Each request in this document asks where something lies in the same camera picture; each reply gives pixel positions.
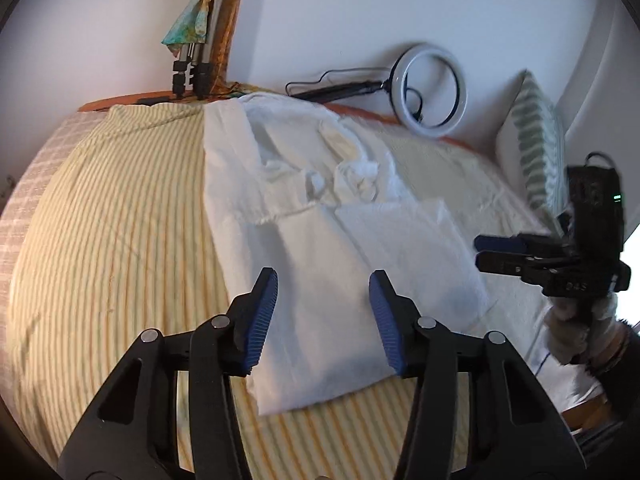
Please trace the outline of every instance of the hand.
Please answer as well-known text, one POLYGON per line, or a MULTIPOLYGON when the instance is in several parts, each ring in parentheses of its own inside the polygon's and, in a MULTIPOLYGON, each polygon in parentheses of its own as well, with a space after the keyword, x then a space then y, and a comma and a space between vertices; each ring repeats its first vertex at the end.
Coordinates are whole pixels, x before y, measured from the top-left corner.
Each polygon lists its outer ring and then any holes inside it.
POLYGON ((550 299, 552 307, 545 316, 545 324, 549 328, 546 345, 559 363, 565 365, 574 356, 586 354, 592 364, 604 364, 615 354, 621 334, 621 325, 616 322, 618 297, 615 294, 593 303, 593 322, 589 327, 573 320, 577 313, 577 300, 550 299))

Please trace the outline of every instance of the white cloth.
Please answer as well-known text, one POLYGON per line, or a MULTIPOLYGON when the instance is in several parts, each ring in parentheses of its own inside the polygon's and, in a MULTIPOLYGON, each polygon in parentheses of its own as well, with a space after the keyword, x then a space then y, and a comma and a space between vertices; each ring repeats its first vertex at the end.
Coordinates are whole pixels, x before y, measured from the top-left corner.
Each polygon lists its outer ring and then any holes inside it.
POLYGON ((260 414, 393 373, 369 305, 373 270, 452 330, 484 314, 484 281, 444 202, 417 202, 370 128, 252 94, 205 106, 204 149, 204 202, 229 296, 250 290, 264 266, 278 272, 250 383, 260 414))

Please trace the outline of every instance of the yellow striped fabric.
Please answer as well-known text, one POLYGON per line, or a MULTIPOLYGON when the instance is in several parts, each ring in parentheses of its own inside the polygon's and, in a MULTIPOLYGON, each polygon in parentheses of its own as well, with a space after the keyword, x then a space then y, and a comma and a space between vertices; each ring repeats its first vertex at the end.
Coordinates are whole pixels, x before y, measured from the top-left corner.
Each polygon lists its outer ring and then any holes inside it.
MULTIPOLYGON (((202 206, 200 107, 116 106, 53 176, 16 263, 7 352, 22 427, 51 463, 96 391, 145 328, 184 332, 228 307, 202 206)), ((468 400, 461 376, 454 468, 463 466, 468 400)), ((393 476, 415 383, 257 416, 232 381, 257 480, 393 476)), ((180 460, 192 468, 184 374, 180 460)))

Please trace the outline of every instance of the black electronic device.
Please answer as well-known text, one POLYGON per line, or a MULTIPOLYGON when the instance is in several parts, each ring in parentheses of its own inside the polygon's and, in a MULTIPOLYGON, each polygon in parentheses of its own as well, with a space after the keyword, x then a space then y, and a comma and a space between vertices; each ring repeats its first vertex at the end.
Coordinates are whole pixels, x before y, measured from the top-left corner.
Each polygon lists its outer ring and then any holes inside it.
POLYGON ((622 186, 613 161, 603 153, 590 153, 583 166, 570 166, 566 173, 571 203, 566 235, 476 237, 476 266, 540 285, 545 296, 578 299, 577 321, 589 326, 593 301, 627 290, 631 280, 630 267, 620 260, 625 239, 622 186), (590 164, 594 157, 609 167, 590 164))

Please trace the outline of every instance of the plaid fabric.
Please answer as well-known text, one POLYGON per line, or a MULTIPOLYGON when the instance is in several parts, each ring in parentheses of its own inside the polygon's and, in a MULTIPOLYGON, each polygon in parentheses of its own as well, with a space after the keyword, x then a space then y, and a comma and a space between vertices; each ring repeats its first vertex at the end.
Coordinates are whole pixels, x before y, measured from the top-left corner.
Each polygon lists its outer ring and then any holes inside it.
POLYGON ((66 119, 33 159, 0 216, 0 395, 14 416, 13 388, 6 355, 6 309, 14 266, 31 217, 51 177, 76 144, 105 116, 103 112, 79 112, 66 119))

